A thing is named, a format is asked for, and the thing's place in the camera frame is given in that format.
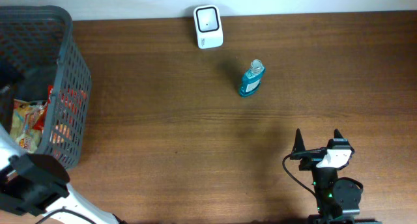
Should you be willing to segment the grey plastic mesh basket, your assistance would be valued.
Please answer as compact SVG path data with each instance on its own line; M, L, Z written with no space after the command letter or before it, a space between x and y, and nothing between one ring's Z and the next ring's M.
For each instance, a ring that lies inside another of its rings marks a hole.
M56 158L66 169L73 169L81 158L87 110L91 96L91 72L73 39L70 14L57 6L1 7L1 128L10 133L14 100L47 101L53 85L51 104L46 112L44 133L36 150ZM75 114L61 101L67 90L84 91L87 99ZM55 125L66 123L62 116L75 117L69 124L71 139L52 143L62 135Z

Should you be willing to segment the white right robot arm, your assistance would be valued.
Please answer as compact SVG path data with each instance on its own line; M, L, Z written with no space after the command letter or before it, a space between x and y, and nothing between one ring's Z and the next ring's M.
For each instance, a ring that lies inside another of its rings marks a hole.
M360 213L360 201L364 186L361 182L348 177L339 177L338 171L349 165L349 160L355 150L348 139L339 130L334 130L334 136L325 147L306 149L299 129L295 134L295 143L289 155L284 157L284 171L304 189L309 191L317 203L317 215L310 215L308 223L377 223L375 219L356 219ZM308 188L295 178L285 166L286 160L300 162L300 171L312 173L313 189Z

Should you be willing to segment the cream snack bag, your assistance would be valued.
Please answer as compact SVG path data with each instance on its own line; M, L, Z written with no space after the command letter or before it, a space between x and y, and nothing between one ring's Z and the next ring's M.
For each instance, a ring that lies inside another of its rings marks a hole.
M28 153L34 153L38 149L44 131L47 106L46 101L14 100L10 136Z

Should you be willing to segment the red skittles candy bag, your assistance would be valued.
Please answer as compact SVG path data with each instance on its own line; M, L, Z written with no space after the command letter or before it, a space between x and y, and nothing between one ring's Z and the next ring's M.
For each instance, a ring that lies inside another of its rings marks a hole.
M41 114L38 118L38 120L35 122L35 125L33 126L33 129L36 131L39 131L40 133L44 133L44 127L45 127L45 119L46 119L46 112L48 110L49 105L51 104L51 94L53 91L53 85L49 85L48 86L48 100L45 102L43 101L40 105L41 105ZM66 107L68 107L71 112L77 114L79 113L78 107L76 107L76 104L79 105L81 107L82 105L82 101L87 99L87 93L84 91L79 91L76 92L72 89L68 89L67 94L69 94L70 97L75 98L76 101L73 102L72 100L70 100L65 94L61 94L61 101L62 103L65 104ZM52 143L64 143L65 139L71 139L72 137L70 136L70 129L69 129L69 124L75 123L75 117L71 117L71 116L66 116L66 113L64 110L62 110L62 116L63 118L66 120L66 123L57 123L55 125L55 129L59 131L59 133L62 135L58 136L56 134L54 134L51 137L51 141Z

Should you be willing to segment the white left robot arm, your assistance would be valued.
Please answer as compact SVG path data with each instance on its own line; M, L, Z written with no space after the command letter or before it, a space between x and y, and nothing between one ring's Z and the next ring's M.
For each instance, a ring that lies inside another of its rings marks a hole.
M1 210L72 223L124 223L80 195L66 169L53 157L28 154L1 128Z

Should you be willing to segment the white barcode scanner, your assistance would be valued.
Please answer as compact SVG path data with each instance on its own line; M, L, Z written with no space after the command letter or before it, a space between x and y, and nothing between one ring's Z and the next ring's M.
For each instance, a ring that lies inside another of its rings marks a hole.
M193 12L197 46L200 49L217 48L223 44L223 29L217 6L196 7Z

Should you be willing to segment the blue mouthwash bottle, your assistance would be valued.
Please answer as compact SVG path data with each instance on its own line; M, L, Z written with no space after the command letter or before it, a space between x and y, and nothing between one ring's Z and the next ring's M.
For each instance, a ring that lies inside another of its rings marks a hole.
M241 97L253 95L261 84L261 79L265 74L265 66L259 59L252 61L249 69L242 76L242 84L239 89Z

